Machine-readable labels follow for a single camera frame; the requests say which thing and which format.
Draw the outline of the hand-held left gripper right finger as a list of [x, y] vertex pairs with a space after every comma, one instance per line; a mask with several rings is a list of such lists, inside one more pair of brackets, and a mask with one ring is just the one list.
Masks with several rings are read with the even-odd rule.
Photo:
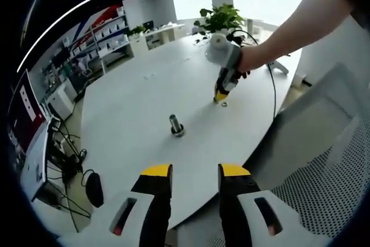
[[226, 246], [327, 246], [329, 238], [301, 224], [300, 215], [248, 170], [219, 164], [220, 218]]

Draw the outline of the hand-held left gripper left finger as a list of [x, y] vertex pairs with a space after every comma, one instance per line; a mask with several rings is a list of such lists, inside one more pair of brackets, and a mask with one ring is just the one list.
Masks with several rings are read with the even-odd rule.
[[172, 164], [142, 171], [130, 191], [97, 208], [80, 233], [59, 237], [59, 246], [164, 246], [171, 217]]

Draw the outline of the person's right hand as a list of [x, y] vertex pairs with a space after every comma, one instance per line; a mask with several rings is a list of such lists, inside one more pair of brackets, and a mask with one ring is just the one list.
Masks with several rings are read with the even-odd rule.
[[261, 46], [244, 46], [240, 50], [240, 59], [237, 67], [238, 72], [248, 75], [251, 71], [266, 63]]

